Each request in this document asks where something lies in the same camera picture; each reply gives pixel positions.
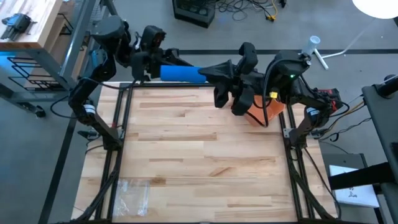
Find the blue object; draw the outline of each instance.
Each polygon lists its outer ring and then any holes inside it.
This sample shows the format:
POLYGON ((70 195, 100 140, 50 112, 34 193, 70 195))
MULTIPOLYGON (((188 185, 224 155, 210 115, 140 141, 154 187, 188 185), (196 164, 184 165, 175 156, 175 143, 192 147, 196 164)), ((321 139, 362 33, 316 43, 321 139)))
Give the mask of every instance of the blue object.
POLYGON ((206 76, 200 75, 200 67, 162 65, 160 68, 160 79, 170 82, 205 83, 206 76))

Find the wooden shelf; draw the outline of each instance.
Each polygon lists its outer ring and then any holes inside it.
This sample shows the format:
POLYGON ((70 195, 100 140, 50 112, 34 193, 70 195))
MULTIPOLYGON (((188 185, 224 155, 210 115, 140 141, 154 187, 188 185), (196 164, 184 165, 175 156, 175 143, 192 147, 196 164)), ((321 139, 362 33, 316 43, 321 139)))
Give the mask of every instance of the wooden shelf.
MULTIPOLYGON (((21 34, 16 41, 0 40, 2 49, 39 49, 44 47, 50 37, 55 18, 61 8, 62 0, 6 0, 0 7, 2 18, 11 17, 15 13, 27 14, 33 21, 29 33, 21 34)), ((0 33, 4 33, 7 26, 0 23, 0 33)))
POLYGON ((47 51, 51 51, 55 42, 57 41, 57 37, 61 33, 63 26, 65 25, 66 20, 62 16, 57 16, 54 21, 54 25, 51 28, 49 38, 44 44, 44 49, 47 51))

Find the wooden table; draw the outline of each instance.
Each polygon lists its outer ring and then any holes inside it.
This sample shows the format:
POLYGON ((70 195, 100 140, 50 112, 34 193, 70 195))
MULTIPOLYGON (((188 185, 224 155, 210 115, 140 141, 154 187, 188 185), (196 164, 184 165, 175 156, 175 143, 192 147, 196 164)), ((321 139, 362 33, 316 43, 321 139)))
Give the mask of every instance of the wooden table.
MULTIPOLYGON (((108 124, 117 95, 109 88, 101 92, 98 113, 108 124)), ((295 105, 294 113, 301 122, 303 106, 295 105)), ((213 88, 140 88, 133 93, 126 136, 119 180, 129 184, 115 205, 123 200, 132 214, 114 216, 114 222, 297 221, 278 119, 268 128, 252 127, 228 105, 215 108, 213 88), (141 186, 132 188, 136 183, 141 186), (140 217, 134 206, 142 201, 134 194, 145 190, 147 214, 140 217)), ((307 142, 327 181, 318 141, 307 142)), ((72 218, 98 192, 105 154, 99 148, 86 155, 72 218)), ((333 199, 308 157, 303 159, 311 191, 335 216, 333 199)))
MULTIPOLYGON (((0 40, 0 50, 43 48, 61 5, 62 0, 4 0, 0 6, 1 19, 23 13, 37 23, 32 24, 28 32, 21 34, 15 42, 0 40)), ((0 34, 6 28, 6 25, 0 23, 0 34)))

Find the gray floor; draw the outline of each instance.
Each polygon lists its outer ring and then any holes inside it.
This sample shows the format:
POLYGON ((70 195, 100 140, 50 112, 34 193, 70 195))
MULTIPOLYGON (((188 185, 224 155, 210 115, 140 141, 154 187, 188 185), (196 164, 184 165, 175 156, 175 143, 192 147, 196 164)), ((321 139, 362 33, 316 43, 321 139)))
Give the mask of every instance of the gray floor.
MULTIPOLYGON (((217 12, 209 29, 175 20, 171 1, 115 0, 115 5, 120 16, 130 23, 132 31, 141 33, 146 25, 163 28, 167 32, 163 48, 238 49, 242 42, 248 41, 257 49, 301 49, 311 35, 318 35, 322 39, 320 49, 342 49, 372 21, 348 0, 290 0, 289 5, 279 11, 274 23, 266 21, 263 13, 251 10, 248 10, 247 19, 238 22, 232 20, 231 14, 217 12)), ((393 20, 376 20, 353 48, 396 49, 397 36, 398 28, 393 20)), ((238 55, 184 55, 184 59, 198 66, 224 62, 229 58, 234 62, 239 60, 238 55)), ((272 55, 260 55, 257 68, 264 71, 271 60, 272 55)), ((398 55, 394 54, 346 55, 328 59, 330 69, 325 71, 314 59, 305 78, 311 86, 339 89, 342 99, 350 102, 361 94, 362 86, 379 83, 386 75, 397 73, 397 61, 398 55)), ((0 72, 8 74, 10 71, 0 67, 0 72)), ((129 68, 118 67, 118 74, 112 81, 131 79, 129 68)), ((0 77, 0 82, 19 90, 5 75, 0 77)), ((93 98, 98 95, 99 89, 93 93, 93 98)), ((0 100, 1 223, 37 223, 44 203, 68 121, 50 114, 48 103, 40 105, 48 112, 45 119, 35 119, 0 100)), ((57 110, 70 113, 65 103, 59 104, 57 110)), ((369 114, 363 109, 340 122, 336 129, 346 128, 366 116, 369 114)), ((86 127, 78 124, 75 132, 82 129, 86 127)), ((371 122, 341 135, 335 144, 348 152, 364 153, 370 165, 386 160, 371 122)), ((84 139, 74 134, 51 222, 70 218, 85 149, 84 139)), ((342 153, 327 144, 322 144, 322 152, 325 156, 342 153)), ((343 219, 376 222, 372 210, 346 205, 343 205, 343 219)))

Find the plastic bag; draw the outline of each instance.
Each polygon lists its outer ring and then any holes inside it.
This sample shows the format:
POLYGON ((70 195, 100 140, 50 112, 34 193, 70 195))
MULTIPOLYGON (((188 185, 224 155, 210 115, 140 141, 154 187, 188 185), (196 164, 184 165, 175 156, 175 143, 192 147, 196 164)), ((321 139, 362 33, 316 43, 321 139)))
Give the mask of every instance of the plastic bag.
POLYGON ((148 211, 149 180, 119 179, 113 215, 145 216, 148 211))

